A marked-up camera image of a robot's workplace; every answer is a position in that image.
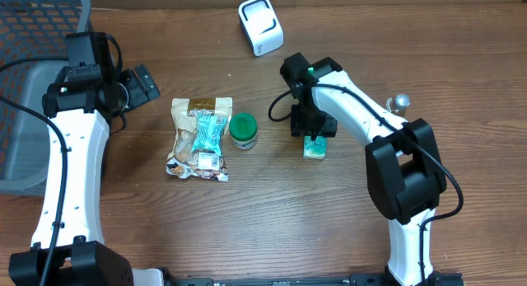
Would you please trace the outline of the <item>teal tissue pack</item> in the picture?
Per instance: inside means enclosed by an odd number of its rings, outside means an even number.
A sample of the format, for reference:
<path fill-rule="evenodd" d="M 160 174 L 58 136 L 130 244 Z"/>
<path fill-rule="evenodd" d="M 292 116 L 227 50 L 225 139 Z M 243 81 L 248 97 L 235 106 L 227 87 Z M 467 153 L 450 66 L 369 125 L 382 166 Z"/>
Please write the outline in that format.
<path fill-rule="evenodd" d="M 311 136 L 304 137 L 303 158 L 324 159 L 327 151 L 327 138 L 317 136 L 315 140 Z"/>

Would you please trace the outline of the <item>green lidded cup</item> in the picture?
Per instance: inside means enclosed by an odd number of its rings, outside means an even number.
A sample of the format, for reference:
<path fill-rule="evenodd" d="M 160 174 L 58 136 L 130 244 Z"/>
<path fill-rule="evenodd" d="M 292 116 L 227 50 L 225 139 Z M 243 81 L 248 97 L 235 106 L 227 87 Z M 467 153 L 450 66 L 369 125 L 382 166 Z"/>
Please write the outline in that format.
<path fill-rule="evenodd" d="M 239 113 L 231 118 L 230 135 L 237 148 L 248 150 L 255 146 L 258 139 L 258 125 L 255 117 L 249 113 Z"/>

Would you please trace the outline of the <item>teal snack bar wrapper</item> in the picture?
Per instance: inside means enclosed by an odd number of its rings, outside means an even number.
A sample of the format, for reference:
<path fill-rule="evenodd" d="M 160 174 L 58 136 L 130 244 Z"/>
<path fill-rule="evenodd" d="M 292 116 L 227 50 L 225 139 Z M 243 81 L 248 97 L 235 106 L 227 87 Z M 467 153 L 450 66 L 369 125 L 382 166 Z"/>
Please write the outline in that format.
<path fill-rule="evenodd" d="M 221 156 L 221 140 L 227 121 L 227 117 L 200 115 L 197 118 L 196 137 L 192 151 L 214 152 Z"/>

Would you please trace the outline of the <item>brown Pantree snack pouch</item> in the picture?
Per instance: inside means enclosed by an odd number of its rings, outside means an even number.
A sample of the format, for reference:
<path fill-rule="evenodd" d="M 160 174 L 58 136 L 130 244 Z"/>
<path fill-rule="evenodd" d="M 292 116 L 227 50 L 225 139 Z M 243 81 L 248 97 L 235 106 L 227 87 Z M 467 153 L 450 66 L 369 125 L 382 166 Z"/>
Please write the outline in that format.
<path fill-rule="evenodd" d="M 227 181 L 228 170 L 223 152 L 221 156 L 214 152 L 193 152 L 192 147 L 200 115 L 227 117 L 223 140 L 229 129 L 232 111 L 233 100 L 230 97 L 173 99 L 170 113 L 175 126 L 175 142 L 168 154 L 166 172 L 184 180 L 195 176 L 212 181 Z"/>

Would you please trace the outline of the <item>yellow oil bottle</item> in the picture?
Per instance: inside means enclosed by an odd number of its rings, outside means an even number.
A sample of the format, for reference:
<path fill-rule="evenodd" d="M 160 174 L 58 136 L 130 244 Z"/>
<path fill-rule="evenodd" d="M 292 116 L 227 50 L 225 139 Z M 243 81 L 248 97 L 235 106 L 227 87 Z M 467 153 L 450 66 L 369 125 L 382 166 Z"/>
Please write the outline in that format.
<path fill-rule="evenodd" d="M 410 97 L 406 94 L 398 94 L 390 97 L 386 101 L 385 108 L 390 113 L 404 117 L 407 113 L 407 109 L 410 106 Z"/>

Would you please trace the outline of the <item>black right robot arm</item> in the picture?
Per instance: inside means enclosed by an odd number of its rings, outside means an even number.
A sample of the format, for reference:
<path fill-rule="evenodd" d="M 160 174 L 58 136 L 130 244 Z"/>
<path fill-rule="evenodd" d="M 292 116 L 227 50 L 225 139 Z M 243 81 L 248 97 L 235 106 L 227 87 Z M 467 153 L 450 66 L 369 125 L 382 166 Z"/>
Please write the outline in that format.
<path fill-rule="evenodd" d="M 446 179 L 431 126 L 385 110 L 331 58 L 309 63 L 293 54 L 280 74 L 298 101 L 291 108 L 292 135 L 332 138 L 342 125 L 365 148 L 367 189 L 389 221 L 388 282 L 432 285 L 427 220 Z"/>

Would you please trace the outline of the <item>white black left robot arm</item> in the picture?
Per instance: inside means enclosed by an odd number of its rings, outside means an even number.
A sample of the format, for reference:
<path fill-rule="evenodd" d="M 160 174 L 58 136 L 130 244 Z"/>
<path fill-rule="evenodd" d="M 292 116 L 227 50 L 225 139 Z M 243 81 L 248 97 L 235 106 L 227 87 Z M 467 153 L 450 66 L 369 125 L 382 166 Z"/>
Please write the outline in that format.
<path fill-rule="evenodd" d="M 42 96 L 49 131 L 44 203 L 30 249 L 9 260 L 16 285 L 164 285 L 163 270 L 134 269 L 105 245 L 100 224 L 100 185 L 112 119 L 159 91 L 130 85 L 122 68 L 39 63 L 26 87 Z"/>

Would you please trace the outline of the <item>white barcode scanner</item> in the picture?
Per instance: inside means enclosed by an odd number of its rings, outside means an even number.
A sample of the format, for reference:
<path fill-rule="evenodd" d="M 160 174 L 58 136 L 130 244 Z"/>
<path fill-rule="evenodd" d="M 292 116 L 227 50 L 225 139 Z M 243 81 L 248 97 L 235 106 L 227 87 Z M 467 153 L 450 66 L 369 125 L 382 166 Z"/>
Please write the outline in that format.
<path fill-rule="evenodd" d="M 284 34 L 269 0 L 247 0 L 238 7 L 240 27 L 256 57 L 282 47 Z"/>

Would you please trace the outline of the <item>grey plastic mesh basket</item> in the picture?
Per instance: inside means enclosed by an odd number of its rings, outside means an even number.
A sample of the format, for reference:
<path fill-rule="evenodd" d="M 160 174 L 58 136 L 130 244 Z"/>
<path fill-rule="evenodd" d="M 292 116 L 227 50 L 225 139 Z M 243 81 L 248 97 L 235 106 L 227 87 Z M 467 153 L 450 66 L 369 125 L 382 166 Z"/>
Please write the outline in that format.
<path fill-rule="evenodd" d="M 65 37 L 90 26 L 91 0 L 1 0 L 1 191 L 43 195 L 49 133 L 42 96 L 67 63 Z"/>

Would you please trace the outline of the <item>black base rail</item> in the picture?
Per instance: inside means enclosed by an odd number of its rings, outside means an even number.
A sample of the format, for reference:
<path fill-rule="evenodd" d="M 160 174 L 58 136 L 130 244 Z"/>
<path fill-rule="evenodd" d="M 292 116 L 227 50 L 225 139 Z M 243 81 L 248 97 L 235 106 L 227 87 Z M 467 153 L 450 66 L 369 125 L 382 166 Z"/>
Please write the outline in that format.
<path fill-rule="evenodd" d="M 349 277 L 283 278 L 283 279 L 228 279 L 166 278 L 170 286 L 397 286 L 399 283 L 389 271 L 379 274 L 352 274 Z"/>

